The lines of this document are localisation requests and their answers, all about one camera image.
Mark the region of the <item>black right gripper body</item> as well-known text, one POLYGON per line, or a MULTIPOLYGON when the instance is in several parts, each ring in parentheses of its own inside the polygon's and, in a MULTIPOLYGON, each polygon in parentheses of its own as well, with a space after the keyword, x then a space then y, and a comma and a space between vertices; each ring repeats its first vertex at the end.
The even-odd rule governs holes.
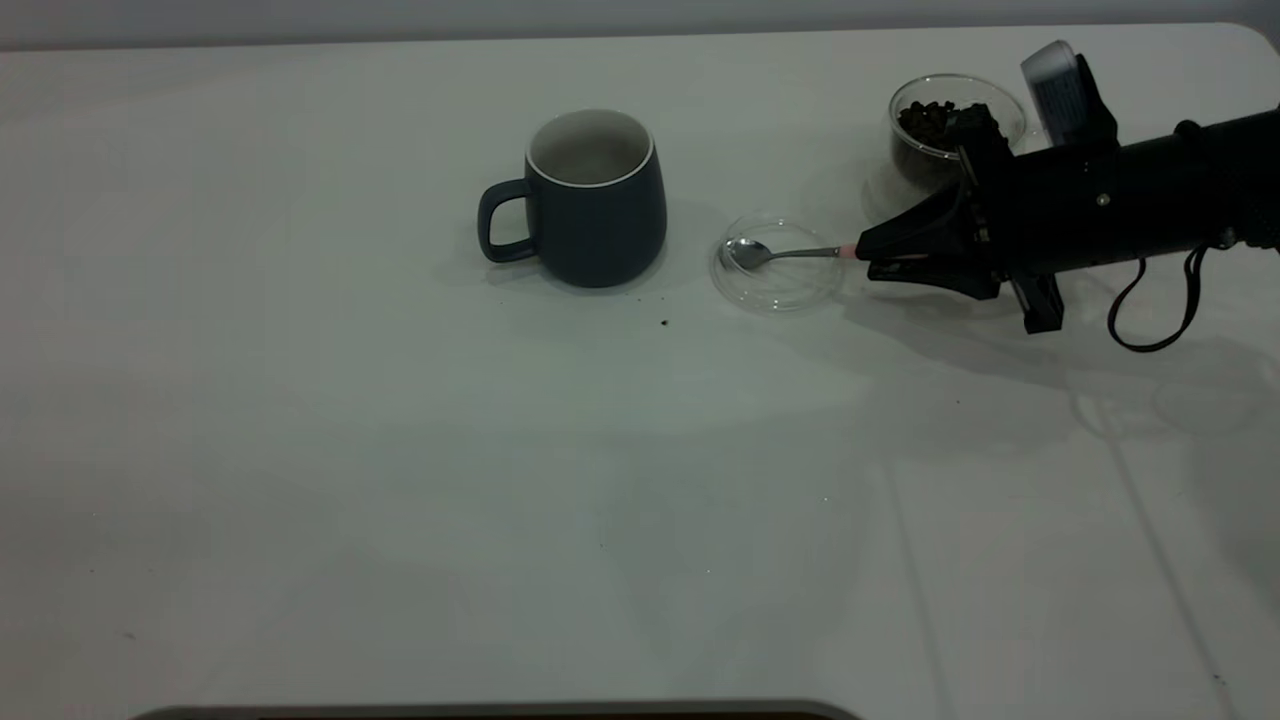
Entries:
POLYGON ((1030 152, 986 170, 986 218, 1009 270, 1053 274, 1190 249, 1190 145, 1030 152))

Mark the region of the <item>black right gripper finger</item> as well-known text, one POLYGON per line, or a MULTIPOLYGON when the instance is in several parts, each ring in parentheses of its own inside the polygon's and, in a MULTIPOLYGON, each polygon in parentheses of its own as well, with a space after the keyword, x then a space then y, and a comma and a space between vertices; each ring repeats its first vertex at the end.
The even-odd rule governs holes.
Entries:
POLYGON ((887 195, 884 219, 861 232, 858 259, 959 255, 975 187, 965 138, 1006 146, 986 105, 911 105, 891 123, 890 174, 876 182, 887 195))
POLYGON ((1001 287, 1010 284, 1021 307, 1027 333, 1039 334, 1062 328, 1065 305, 1052 274, 1006 272, 957 258, 918 258, 872 261, 868 278, 931 286, 980 301, 997 299, 1001 287))

